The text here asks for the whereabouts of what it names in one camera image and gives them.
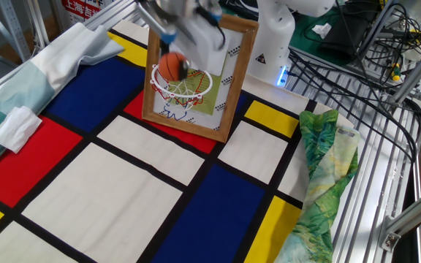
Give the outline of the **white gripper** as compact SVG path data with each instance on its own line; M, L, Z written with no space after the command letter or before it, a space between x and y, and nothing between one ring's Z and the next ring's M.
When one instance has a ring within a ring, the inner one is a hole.
M223 68L228 44L221 46L224 37L220 30L200 15L182 18L176 26L177 35L172 50L186 57L179 61L180 80L187 78L190 64L192 69ZM170 45L163 40L159 41L159 47L162 56L170 52Z

